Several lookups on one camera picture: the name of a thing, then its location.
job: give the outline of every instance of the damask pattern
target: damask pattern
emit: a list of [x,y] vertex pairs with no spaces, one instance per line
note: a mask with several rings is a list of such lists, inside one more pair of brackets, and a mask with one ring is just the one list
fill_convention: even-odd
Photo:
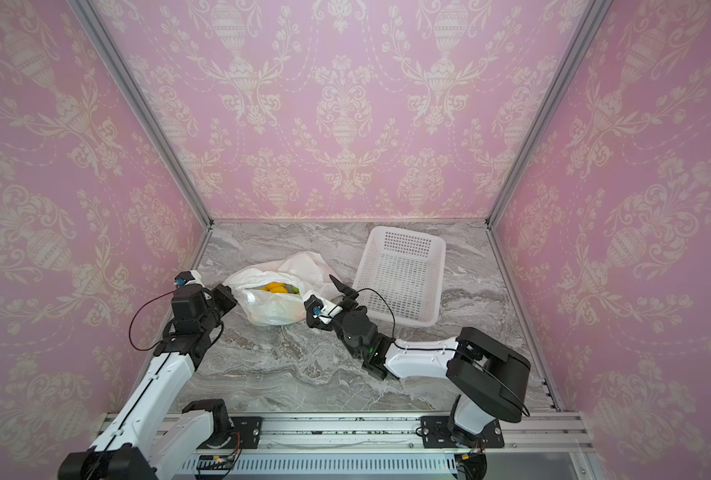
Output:
[[586,4],[94,1],[227,219],[487,216]]
[[[170,72],[135,67],[162,110],[198,127]],[[144,360],[131,315],[201,235],[68,5],[0,0],[2,478],[52,477],[120,408]],[[140,344],[165,312],[138,319]]]
[[711,1],[611,5],[499,235],[608,478],[711,478]]

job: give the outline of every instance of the wire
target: wire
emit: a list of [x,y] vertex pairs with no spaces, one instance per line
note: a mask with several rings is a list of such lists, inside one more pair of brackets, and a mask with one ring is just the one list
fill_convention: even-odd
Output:
[[230,470],[225,474],[225,476],[229,475],[230,472],[232,472],[235,469],[235,467],[238,466],[238,459],[241,458],[242,453],[243,453],[243,448],[238,450],[238,456],[235,457],[235,460],[232,461],[232,466],[230,467]]
[[134,320],[136,320],[136,316],[139,315],[139,312],[141,312],[143,308],[148,306],[150,303],[155,302],[159,298],[163,298],[164,296],[168,295],[169,293],[174,293],[174,290],[172,290],[170,292],[166,292],[163,295],[159,295],[159,296],[155,297],[154,299],[150,300],[149,302],[145,303],[144,305],[140,306],[139,310],[137,310],[136,313],[134,313],[134,316],[131,317],[131,323],[129,323],[129,343],[131,343],[131,346],[134,347],[134,350],[137,350],[140,352],[147,352],[148,350],[152,350],[152,349],[156,348],[158,346],[158,344],[160,342],[162,342],[162,340],[158,340],[157,342],[153,343],[151,347],[149,347],[147,349],[140,349],[138,346],[134,345],[134,341],[131,340],[131,327],[134,325]]
[[238,462],[238,458],[241,456],[241,452],[243,451],[242,449],[240,451],[238,450],[241,447],[241,432],[233,432],[230,434],[231,437],[233,435],[238,436],[238,441],[235,443],[235,448],[232,450],[232,453],[230,453],[230,455],[227,456],[227,458],[233,457],[232,465],[230,466],[230,468],[223,468],[222,467],[223,460],[219,457],[217,457],[218,458],[217,463],[212,464],[210,466],[206,466],[206,467],[200,467],[199,466],[200,463],[198,463],[198,462],[200,462],[200,460],[198,460],[198,462],[196,463],[198,465],[198,467],[197,467],[198,468],[198,475],[196,476],[196,480],[201,480],[201,471],[202,470],[227,470],[227,473],[225,475],[223,475],[222,478],[225,478],[228,473],[232,472],[232,470],[235,468],[235,463]]
[[486,455],[483,452],[476,453],[472,456],[467,456],[467,458],[463,456],[458,462],[458,467],[462,467],[467,480],[482,480],[483,477],[486,476],[488,461],[486,460]]
[[216,339],[212,342],[211,345],[208,346],[208,348],[211,348],[216,345],[216,342],[219,341],[219,337],[222,336],[222,334],[225,332],[225,322],[219,321],[219,334],[217,334]]
[[[158,367],[158,370],[156,370],[155,376],[157,376],[160,373],[163,366],[166,365],[166,362],[168,362],[168,358],[170,356],[171,356],[171,352],[169,352],[168,355],[166,356],[166,360],[164,360],[163,363],[160,364],[160,366]],[[129,418],[129,415],[131,415],[131,412],[134,411],[134,408],[136,408],[136,405],[139,403],[139,400],[142,399],[142,397],[145,395],[145,392],[147,391],[148,387],[150,387],[151,384],[152,384],[152,379],[150,379],[149,382],[147,383],[147,385],[145,385],[145,389],[142,390],[142,393],[139,395],[139,397],[137,397],[136,401],[134,402],[134,405],[131,406],[129,411],[126,413],[126,416],[123,417],[123,420],[120,422],[120,425],[118,426],[117,431],[120,430],[123,427],[123,425],[126,423],[126,420]],[[105,452],[107,452],[107,450],[110,448],[110,446],[112,445],[112,443],[115,441],[116,438],[117,437],[112,437],[112,440],[110,440],[107,443],[107,445],[105,445],[105,448],[100,452],[100,456],[97,457],[96,462],[94,463],[94,466],[91,468],[89,473],[86,475],[86,480],[91,480],[91,477],[94,475],[94,472],[96,472],[96,470],[100,467],[100,464],[102,463],[102,456],[105,455]]]
[[[364,290],[369,290],[369,291],[371,291],[371,292],[376,293],[377,296],[379,296],[379,298],[382,299],[382,302],[385,304],[385,306],[388,307],[388,310],[390,311],[390,315],[393,317],[393,334],[392,334],[392,337],[393,337],[393,345],[397,346],[399,349],[401,349],[401,350],[422,350],[422,351],[427,351],[427,352],[437,352],[437,351],[441,351],[441,350],[451,350],[451,351],[454,351],[454,352],[458,352],[458,350],[453,350],[453,349],[416,349],[416,348],[404,348],[404,347],[402,347],[402,346],[399,346],[397,343],[395,343],[395,314],[393,313],[393,309],[390,308],[390,305],[388,304],[387,300],[385,300],[385,298],[384,298],[377,290],[374,290],[373,288],[362,288],[362,289],[358,290],[358,291],[355,292],[355,293],[351,293],[350,295],[347,295],[345,298],[343,298],[342,300],[340,300],[339,303],[337,303],[337,304],[334,306],[334,308],[332,308],[332,309],[328,312],[328,314],[331,315],[331,312],[333,312],[338,306],[341,306],[341,304],[342,304],[345,300],[347,300],[348,297],[353,296],[353,295],[357,295],[358,293],[363,292]],[[488,370],[486,370],[486,369],[485,369],[480,363],[478,363],[475,359],[473,359],[473,358],[471,358],[471,357],[469,357],[469,356],[466,356],[464,352],[460,352],[460,354],[462,354],[462,356],[465,356],[465,357],[466,357],[468,360],[470,360],[474,365],[478,365],[478,366],[481,368],[481,370],[483,370],[484,372],[488,373],[489,376],[491,376],[492,379],[497,380],[497,381],[499,382],[499,384],[502,385],[502,386],[504,387],[504,389],[506,389],[508,392],[510,392],[510,394],[513,396],[513,398],[515,398],[515,399],[518,401],[518,403],[520,403],[519,406],[518,406],[518,405],[516,405],[516,406],[518,407],[519,410],[521,410],[521,413],[523,413],[524,416],[531,417],[531,412],[529,412],[529,409],[526,408],[526,404],[523,403],[523,402],[518,398],[518,396],[517,396],[515,393],[513,393],[512,390],[510,390],[510,388],[509,388],[507,385],[505,385],[500,379],[497,379],[497,378],[495,377],[495,374],[494,374],[494,373],[489,372]]]
[[531,417],[531,412],[529,412],[529,409],[526,408],[526,404],[523,403],[523,402],[521,401],[521,399],[518,398],[518,396],[517,396],[515,393],[513,393],[513,391],[510,390],[510,389],[507,387],[507,385],[505,385],[504,383],[502,383],[502,380],[497,379],[497,378],[495,377],[495,374],[494,374],[494,373],[489,372],[489,371],[486,370],[485,368],[481,367],[481,369],[482,369],[484,372],[488,373],[489,376],[490,376],[492,379],[497,380],[497,381],[499,382],[499,384],[502,385],[505,390],[507,390],[508,392],[510,392],[510,394],[513,396],[513,398],[515,398],[515,399],[518,401],[518,403],[521,404],[520,406],[518,406],[518,405],[516,405],[516,406],[519,407],[518,409],[521,410],[521,413],[523,413],[524,416]]
[[369,290],[370,292],[376,293],[377,296],[378,296],[378,297],[382,300],[382,302],[385,304],[385,306],[388,307],[388,310],[390,311],[390,315],[393,317],[393,334],[392,334],[392,337],[395,338],[395,314],[393,313],[393,309],[390,308],[390,304],[388,303],[388,301],[385,300],[385,298],[384,298],[377,290],[374,290],[373,288],[368,288],[368,287],[367,287],[367,288],[361,288],[361,289],[358,290],[357,292],[351,293],[350,295],[345,296],[342,300],[339,301],[339,303],[337,303],[336,305],[334,305],[334,308],[332,308],[332,309],[328,312],[328,314],[331,315],[331,313],[332,313],[334,310],[336,310],[336,308],[337,308],[338,306],[341,306],[342,303],[344,303],[344,301],[347,300],[349,297],[354,296],[354,295],[358,295],[360,292],[364,292],[364,291],[366,291],[366,290]]

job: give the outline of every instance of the metal rail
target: metal rail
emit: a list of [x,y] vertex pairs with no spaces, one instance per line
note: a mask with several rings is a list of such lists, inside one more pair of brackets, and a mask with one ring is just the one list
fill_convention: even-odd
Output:
[[[415,430],[420,417],[448,415],[448,412],[321,412],[246,413],[261,416],[259,448],[244,450],[243,456],[273,453],[462,453],[468,448],[427,449]],[[116,415],[108,415],[102,430]],[[158,430],[163,435],[180,417],[166,416]],[[490,450],[507,452],[593,452],[591,439],[575,412],[532,412],[519,423],[501,422],[505,447]],[[228,455],[226,449],[199,449],[196,454]]]

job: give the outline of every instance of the metal bracket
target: metal bracket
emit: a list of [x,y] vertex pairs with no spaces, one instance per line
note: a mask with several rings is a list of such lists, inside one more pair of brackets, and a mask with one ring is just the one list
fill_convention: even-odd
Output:
[[550,383],[547,379],[540,379],[540,381],[542,382],[542,390],[544,390],[545,395],[550,398],[551,407],[554,408],[556,412],[560,412],[561,409],[558,408],[558,402],[556,402],[555,396],[553,395],[553,389],[551,389]]
[[[231,416],[233,427],[235,431],[241,436],[242,450],[256,450],[259,448],[259,437],[262,432],[262,417],[237,417]],[[220,446],[219,449],[232,451],[235,449],[235,443],[238,441],[237,436],[230,436],[227,443]],[[199,448],[213,448],[208,446],[205,442],[201,444]]]
[[[448,429],[448,416],[420,417],[422,445],[425,448],[456,448],[456,442]],[[481,436],[485,438],[486,448],[504,448],[504,438],[499,420],[489,422]]]

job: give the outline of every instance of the white plastic basket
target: white plastic basket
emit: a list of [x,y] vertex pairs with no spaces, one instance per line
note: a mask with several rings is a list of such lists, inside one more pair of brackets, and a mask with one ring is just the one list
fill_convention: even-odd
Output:
[[[441,307],[445,260],[446,242],[439,236],[377,226],[369,234],[353,288],[377,290],[397,323],[431,326]],[[370,318],[393,321],[375,293],[361,292],[359,303],[369,308]]]

